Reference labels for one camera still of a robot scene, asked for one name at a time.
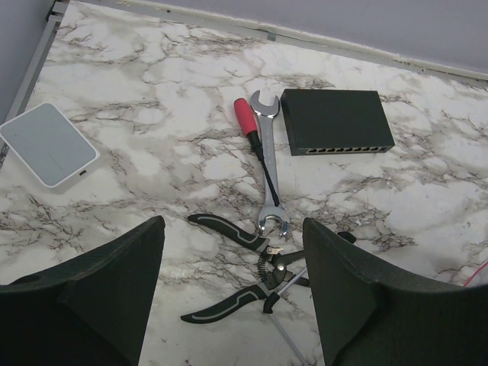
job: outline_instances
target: gray marble veining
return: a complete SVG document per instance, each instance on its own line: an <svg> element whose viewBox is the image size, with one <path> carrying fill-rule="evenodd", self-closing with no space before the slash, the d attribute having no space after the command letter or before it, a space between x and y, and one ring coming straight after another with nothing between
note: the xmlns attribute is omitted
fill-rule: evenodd
<svg viewBox="0 0 488 366"><path fill-rule="evenodd" d="M261 303L208 326L179 319L256 281L256 255L185 218L209 212L255 232L262 170L233 101L257 89L271 101L284 88L378 90L396 147L291 157L277 118L291 236L272 233L272 244L300 248L302 220L314 217L440 281L460 284L488 258L486 88L71 1L30 106L54 103L104 166L55 195L9 155L0 173L0 283L163 215L141 365L298 364ZM275 309L307 360L323 364L310 290L292 288Z"/></svg>

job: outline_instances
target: plier handle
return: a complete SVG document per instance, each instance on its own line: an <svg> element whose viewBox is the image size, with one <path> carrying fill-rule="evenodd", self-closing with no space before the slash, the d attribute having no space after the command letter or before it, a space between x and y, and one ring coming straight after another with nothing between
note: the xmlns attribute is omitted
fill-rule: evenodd
<svg viewBox="0 0 488 366"><path fill-rule="evenodd" d="M303 250L282 255L279 253L279 248L269 245L269 239L247 233L223 217L200 213L189 216L188 221L215 230L241 246L259 253L259 261L261 263L271 263L274 266L274 270L266 271L261 282L243 288L212 307L182 316L181 319L187 323L213 323L234 313L248 303L256 300L265 300L271 295L271 290L275 289L283 281L289 281L294 276L292 272L287 270L287 265L303 258ZM301 278L297 284L308 287L309 281L306 278Z"/></svg>

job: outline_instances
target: screwdriver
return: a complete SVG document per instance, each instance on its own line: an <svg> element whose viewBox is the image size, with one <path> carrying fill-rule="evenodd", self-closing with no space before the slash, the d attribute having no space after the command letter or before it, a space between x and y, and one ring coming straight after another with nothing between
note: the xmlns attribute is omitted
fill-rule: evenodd
<svg viewBox="0 0 488 366"><path fill-rule="evenodd" d="M234 101L234 111L236 112L237 120L242 128L243 133L247 136L249 142L251 143L252 151L258 157L258 160L262 164L262 168L265 171L266 181L268 181L269 191L273 197L274 205L278 207L280 205L280 199L275 191L271 177L269 176L268 168L265 164L265 156L262 152L262 144L258 135L258 127L256 126L256 121L254 114L251 111L251 107L244 98L239 98Z"/></svg>

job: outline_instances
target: white router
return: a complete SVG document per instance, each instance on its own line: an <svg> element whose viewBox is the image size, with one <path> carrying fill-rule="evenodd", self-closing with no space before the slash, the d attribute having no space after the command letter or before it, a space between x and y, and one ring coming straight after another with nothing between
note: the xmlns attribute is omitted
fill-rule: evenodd
<svg viewBox="0 0 488 366"><path fill-rule="evenodd" d="M56 192L98 167L100 153L51 103L1 125L0 137L44 187Z"/></svg>

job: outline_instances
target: wrench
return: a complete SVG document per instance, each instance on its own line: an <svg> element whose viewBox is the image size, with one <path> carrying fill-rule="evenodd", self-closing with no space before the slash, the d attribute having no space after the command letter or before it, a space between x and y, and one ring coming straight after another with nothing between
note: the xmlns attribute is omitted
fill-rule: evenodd
<svg viewBox="0 0 488 366"><path fill-rule="evenodd" d="M273 119L280 113L280 99L278 96L274 97L273 105L263 105L259 102L260 91L255 91L251 96L251 108L258 116L259 129L261 130L262 150L265 156L265 163L268 167L271 181L274 189L279 196L278 190L278 173L276 171L276 156L275 156L275 138L273 137ZM258 216L259 229L263 236L269 233L266 229L266 222L272 219L281 224L280 236L285 236L290 227L290 217L287 211L283 208L283 201L280 199L280 205L275 206L268 182L265 178L265 204Z"/></svg>

